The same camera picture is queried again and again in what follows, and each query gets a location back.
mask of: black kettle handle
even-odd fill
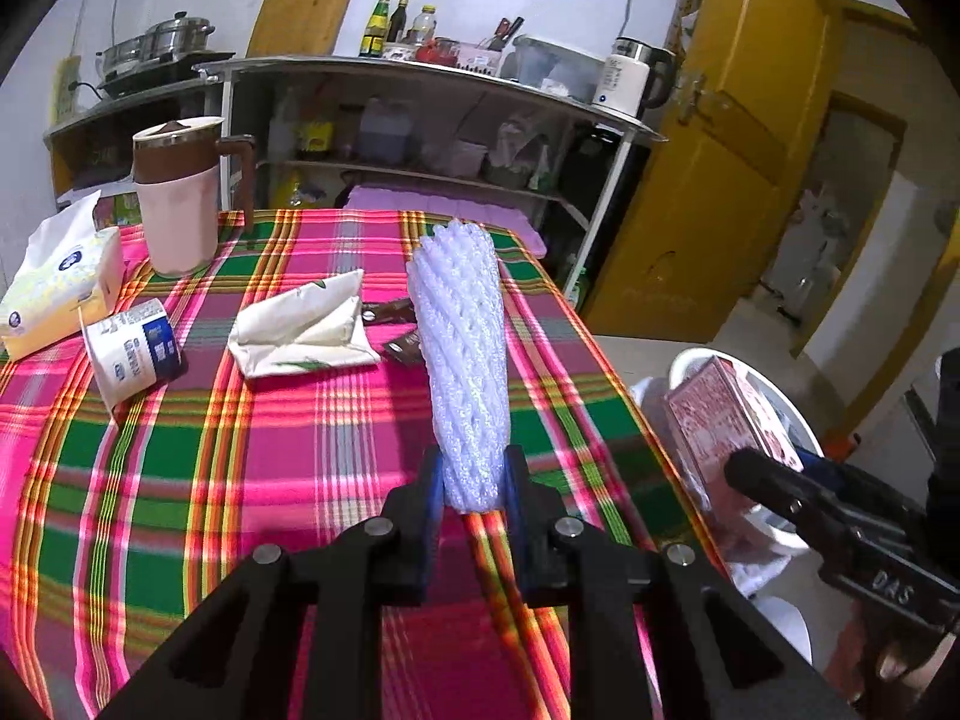
[[[655,49],[650,47],[650,56],[649,56],[650,70],[655,71],[656,65],[666,65],[666,72],[663,74],[657,74],[659,81],[661,81],[661,88],[656,95],[653,95],[649,100],[642,100],[640,105],[644,109],[649,108],[659,108],[661,105],[666,103],[670,98],[670,93],[673,91],[673,85],[677,80],[677,57],[674,55],[674,52],[669,52],[666,49]]]

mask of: colorful checkered tablecloth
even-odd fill
[[[52,717],[95,715],[223,576],[263,542],[329,543],[376,514],[433,442],[426,371],[376,367],[245,381],[227,334],[245,306],[365,271],[363,300],[406,295],[405,263],[442,218],[257,212],[222,219],[204,274],[154,274],[123,232],[117,310],[160,298],[176,381],[107,420],[79,336],[0,357],[0,644]],[[570,512],[618,541],[707,541],[589,332],[525,249],[491,230],[507,314],[512,441]],[[380,348],[409,326],[368,329]],[[568,717],[563,610],[530,610],[501,512],[447,511],[429,601],[386,610],[387,718]]]

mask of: stainless steel pot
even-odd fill
[[[121,74],[132,70],[142,59],[142,50],[143,35],[137,35],[136,38],[124,40],[103,52],[97,52],[97,56],[103,57],[102,75],[106,76],[114,71]]]
[[[142,58],[146,61],[167,53],[201,52],[214,29],[208,19],[188,18],[185,10],[178,11],[174,18],[155,23],[144,33]]]

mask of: white foam fruit net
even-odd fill
[[[510,439],[503,298],[493,239],[453,220],[421,238],[407,264],[446,502],[459,512],[501,505]]]

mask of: brown mug handle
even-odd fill
[[[253,135],[224,135],[214,143],[220,156],[236,154],[240,157],[240,186],[237,194],[243,209],[243,231],[253,232],[253,181],[256,179],[256,140]]]

